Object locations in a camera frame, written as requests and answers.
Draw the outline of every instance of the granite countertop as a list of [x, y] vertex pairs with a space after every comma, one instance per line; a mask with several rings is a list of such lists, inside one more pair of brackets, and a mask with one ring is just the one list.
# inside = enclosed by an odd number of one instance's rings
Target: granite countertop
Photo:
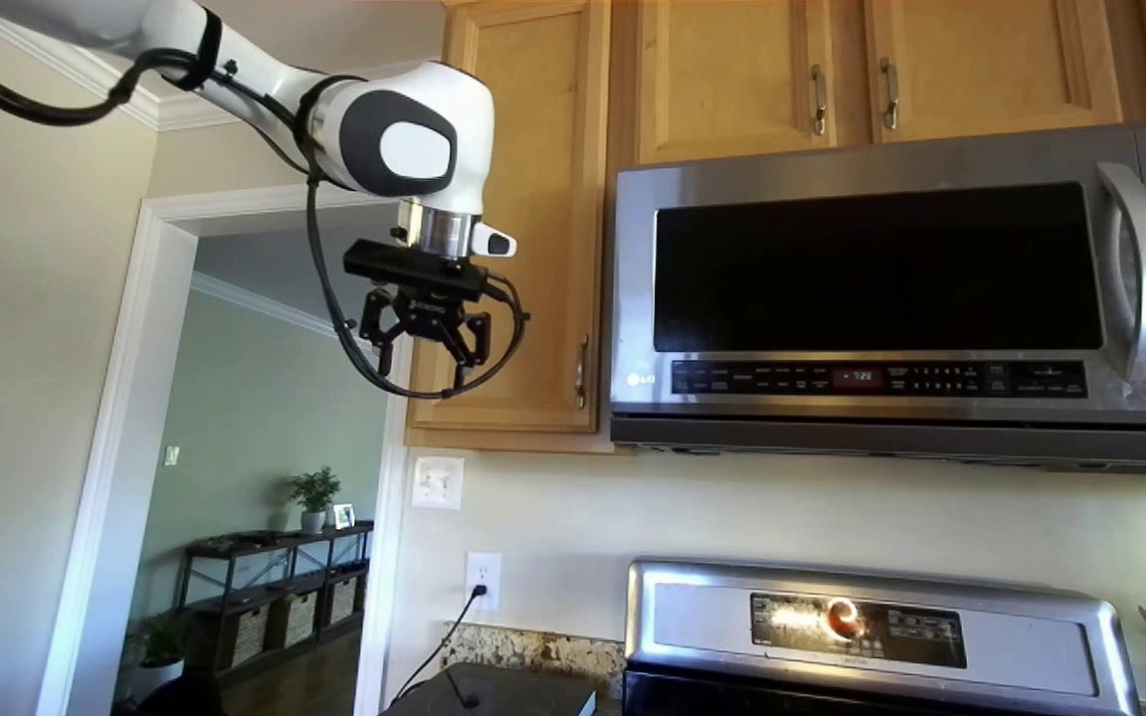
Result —
[[[441, 656], [441, 669], [449, 663], [486, 663], [578, 676], [595, 684], [596, 716], [622, 713], [622, 671], [627, 659], [620, 640], [461, 624]], [[1143, 702], [1143, 716], [1146, 716], [1146, 701]]]

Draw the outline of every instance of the microwave window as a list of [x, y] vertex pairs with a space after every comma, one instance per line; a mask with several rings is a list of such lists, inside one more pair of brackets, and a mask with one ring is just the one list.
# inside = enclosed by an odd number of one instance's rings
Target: microwave window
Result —
[[659, 352], [1102, 345], [1076, 183], [657, 212]]

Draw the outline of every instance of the shelving unit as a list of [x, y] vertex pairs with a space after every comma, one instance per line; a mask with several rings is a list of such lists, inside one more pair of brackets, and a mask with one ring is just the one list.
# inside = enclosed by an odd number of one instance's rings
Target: shelving unit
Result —
[[[211, 671], [222, 682], [236, 680], [240, 676], [251, 675], [261, 667], [273, 667], [282, 663], [300, 653], [309, 652], [317, 647], [323, 639], [333, 639], [338, 636], [359, 629], [363, 611], [360, 608], [351, 615], [328, 624], [328, 615], [324, 613], [327, 604], [328, 588], [336, 582], [358, 579], [364, 581], [369, 571], [369, 535], [374, 533], [374, 521], [358, 522], [354, 527], [346, 529], [325, 529], [320, 534], [301, 533], [246, 533], [246, 535], [259, 535], [259, 540], [248, 538], [243, 541], [242, 534], [220, 535], [218, 538], [205, 538], [195, 541], [185, 549], [185, 558], [179, 568], [179, 591], [176, 595], [176, 611], [181, 613], [204, 614], [217, 617], [219, 621], [219, 636], [217, 640], [222, 643], [228, 628], [229, 617], [250, 611], [269, 606], [277, 599], [292, 597], [292, 595], [304, 595], [311, 591], [317, 592], [317, 613], [313, 620], [313, 635], [300, 640], [298, 644], [283, 648], [268, 648], [259, 655], [251, 656], [235, 667], [218, 666], [219, 648], [214, 648], [214, 656], [211, 658]], [[230, 540], [229, 544], [223, 544], [223, 540]], [[312, 544], [328, 543], [327, 559], [313, 557], [305, 550]], [[258, 554], [281, 553], [274, 559], [269, 559], [267, 567], [260, 569], [259, 574], [250, 576], [244, 584], [235, 584], [237, 572], [237, 559], [254, 557]], [[351, 556], [350, 561], [342, 561], [340, 557]], [[300, 558], [309, 561], [315, 567], [314, 571], [298, 574]], [[223, 580], [205, 574], [197, 569], [197, 561], [226, 561], [223, 567]], [[261, 582], [268, 572], [281, 567], [281, 579]], [[222, 589], [218, 597], [196, 599], [188, 601], [188, 591], [194, 580], [206, 582]]]

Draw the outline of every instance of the ceiling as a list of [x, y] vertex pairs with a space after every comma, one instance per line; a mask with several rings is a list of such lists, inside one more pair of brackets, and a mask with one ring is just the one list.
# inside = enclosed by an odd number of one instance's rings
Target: ceiling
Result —
[[[388, 230], [394, 222], [395, 203], [364, 207], [358, 221], [347, 228], [322, 230], [330, 282], [347, 317], [359, 317], [362, 300], [372, 285], [363, 277], [344, 273], [343, 254], [362, 237], [391, 242]], [[194, 270], [328, 321], [321, 283], [303, 230], [205, 236], [197, 242]]]
[[[209, 0], [205, 6], [283, 63], [322, 72], [441, 55], [445, 8], [437, 0]], [[146, 87], [159, 96], [178, 94], [156, 77], [146, 78]]]

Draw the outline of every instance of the picture frame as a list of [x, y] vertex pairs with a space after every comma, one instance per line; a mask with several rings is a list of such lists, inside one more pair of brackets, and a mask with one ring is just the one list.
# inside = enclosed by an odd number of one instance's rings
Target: picture frame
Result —
[[336, 513], [337, 530], [356, 526], [356, 511], [351, 508], [351, 503], [336, 504], [333, 506], [333, 513]]

